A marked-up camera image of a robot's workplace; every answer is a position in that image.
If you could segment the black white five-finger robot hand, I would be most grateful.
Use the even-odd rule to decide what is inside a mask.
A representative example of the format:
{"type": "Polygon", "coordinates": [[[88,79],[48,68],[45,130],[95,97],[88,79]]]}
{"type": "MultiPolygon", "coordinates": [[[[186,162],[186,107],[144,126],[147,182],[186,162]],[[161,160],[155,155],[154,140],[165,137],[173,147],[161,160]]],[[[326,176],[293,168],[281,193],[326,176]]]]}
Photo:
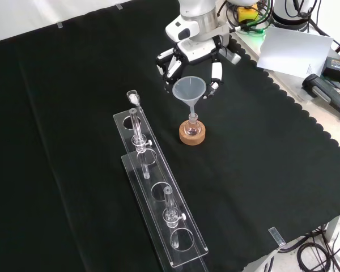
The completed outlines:
{"type": "Polygon", "coordinates": [[[167,91],[182,77],[185,66],[196,65],[211,59],[211,81],[203,98],[207,99],[214,95],[220,85],[223,84],[223,68],[219,59],[219,51],[227,49],[230,39],[229,28],[224,25],[220,29],[220,34],[206,41],[193,41],[187,38],[157,56],[156,66],[165,82],[167,91]]]}

